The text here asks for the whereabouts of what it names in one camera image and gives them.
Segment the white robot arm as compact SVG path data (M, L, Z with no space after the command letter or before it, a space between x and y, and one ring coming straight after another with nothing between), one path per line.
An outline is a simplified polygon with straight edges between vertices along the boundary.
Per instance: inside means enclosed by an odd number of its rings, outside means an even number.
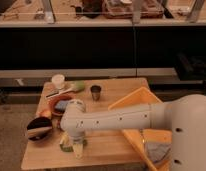
M71 100L61 119L61 128L73 141L81 142L90 130L170 130L170 171L206 171L205 95L92 113L84 113L84 107L81 100Z

